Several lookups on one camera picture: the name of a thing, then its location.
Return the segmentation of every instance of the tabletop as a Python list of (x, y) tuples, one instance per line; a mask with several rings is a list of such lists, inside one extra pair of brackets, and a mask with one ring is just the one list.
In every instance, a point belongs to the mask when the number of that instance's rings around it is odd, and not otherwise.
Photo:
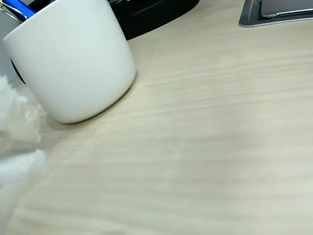
[(51, 171), (9, 235), (312, 234), (313, 21), (241, 28), (243, 3), (131, 40), (136, 81), (93, 119), (41, 110)]

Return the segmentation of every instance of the wooden desk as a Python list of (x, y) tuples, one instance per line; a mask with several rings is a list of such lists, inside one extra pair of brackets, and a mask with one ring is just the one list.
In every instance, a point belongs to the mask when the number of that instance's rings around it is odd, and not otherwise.
[(311, 235), (313, 22), (241, 28), (243, 2), (130, 41), (138, 78), (96, 118), (42, 112), (51, 172), (9, 234)]

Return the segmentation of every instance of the white plastic bag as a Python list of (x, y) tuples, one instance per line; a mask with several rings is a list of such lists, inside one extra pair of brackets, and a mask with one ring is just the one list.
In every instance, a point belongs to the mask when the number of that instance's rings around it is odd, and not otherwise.
[(0, 235), (19, 198), (47, 172), (42, 150), (12, 150), (13, 141), (40, 141), (37, 110), (0, 76)]

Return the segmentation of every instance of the white mug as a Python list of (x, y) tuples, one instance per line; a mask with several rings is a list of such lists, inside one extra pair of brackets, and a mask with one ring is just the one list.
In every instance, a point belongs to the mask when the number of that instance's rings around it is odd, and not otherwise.
[(132, 52), (107, 0), (57, 0), (3, 42), (27, 86), (59, 122), (100, 113), (135, 78)]

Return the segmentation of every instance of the pen clip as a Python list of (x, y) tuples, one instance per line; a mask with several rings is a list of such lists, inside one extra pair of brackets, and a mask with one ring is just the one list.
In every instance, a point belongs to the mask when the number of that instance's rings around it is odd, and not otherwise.
[(12, 7), (12, 6), (8, 5), (8, 4), (6, 4), (5, 2), (3, 2), (3, 0), (0, 0), (0, 4), (2, 4), (2, 6), (0, 7), (0, 11), (2, 11), (2, 12), (3, 12), (4, 14), (6, 14), (7, 16), (9, 16), (9, 17), (15, 19), (16, 21), (22, 23), (22, 21), (21, 21), (19, 18), (17, 18), (16, 16), (12, 15), (12, 14), (9, 13), (9, 12), (7, 12), (6, 10), (4, 10), (4, 8), (3, 8), (4, 6), (5, 6), (6, 8), (8, 8), (8, 9), (12, 10), (12, 11), (15, 11), (15, 12), (19, 13), (21, 16), (25, 17), (25, 20), (28, 19), (25, 14), (23, 14), (23, 13), (22, 13), (21, 11), (19, 11), (18, 9), (16, 9), (16, 8), (14, 8), (14, 7)]

